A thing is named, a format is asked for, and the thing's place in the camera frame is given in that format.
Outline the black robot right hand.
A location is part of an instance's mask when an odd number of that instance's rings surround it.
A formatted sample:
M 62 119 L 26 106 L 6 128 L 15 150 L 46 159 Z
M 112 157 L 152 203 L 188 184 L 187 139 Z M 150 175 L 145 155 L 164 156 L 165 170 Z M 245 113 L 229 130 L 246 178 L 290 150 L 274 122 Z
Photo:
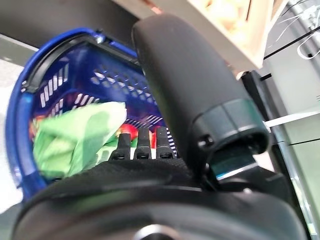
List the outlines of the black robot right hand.
M 65 32 L 27 62 L 13 88 L 6 149 L 24 206 L 13 240 L 306 240 L 281 173 L 255 154 L 270 134 L 224 60 L 184 20 L 160 14 L 132 29 L 135 51 Z M 110 160 L 45 180 L 32 120 L 120 102 L 137 123 Z

